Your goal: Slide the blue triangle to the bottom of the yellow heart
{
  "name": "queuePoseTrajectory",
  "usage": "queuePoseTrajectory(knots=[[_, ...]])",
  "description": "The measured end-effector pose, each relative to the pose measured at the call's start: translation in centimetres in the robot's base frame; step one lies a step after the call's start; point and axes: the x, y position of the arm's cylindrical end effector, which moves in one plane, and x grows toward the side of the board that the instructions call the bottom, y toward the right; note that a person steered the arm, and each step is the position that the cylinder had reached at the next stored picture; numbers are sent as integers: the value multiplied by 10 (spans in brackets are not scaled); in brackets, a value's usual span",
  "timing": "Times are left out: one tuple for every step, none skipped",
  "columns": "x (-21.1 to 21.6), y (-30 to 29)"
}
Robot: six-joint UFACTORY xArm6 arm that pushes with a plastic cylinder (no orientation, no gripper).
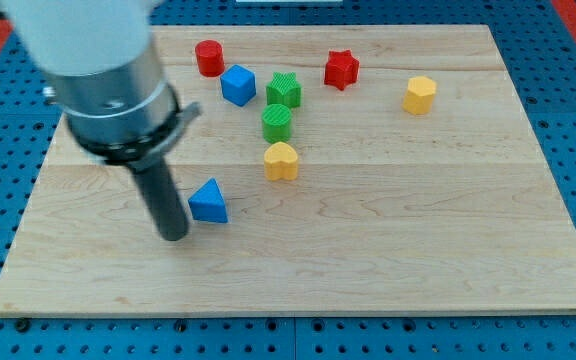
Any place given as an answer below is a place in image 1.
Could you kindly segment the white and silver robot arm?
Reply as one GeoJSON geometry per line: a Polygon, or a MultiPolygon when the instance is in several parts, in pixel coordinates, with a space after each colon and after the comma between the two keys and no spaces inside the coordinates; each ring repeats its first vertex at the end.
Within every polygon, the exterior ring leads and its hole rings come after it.
{"type": "Polygon", "coordinates": [[[2,0],[86,152],[135,172],[162,162],[198,104],[181,108],[149,17],[159,0],[2,0]]]}

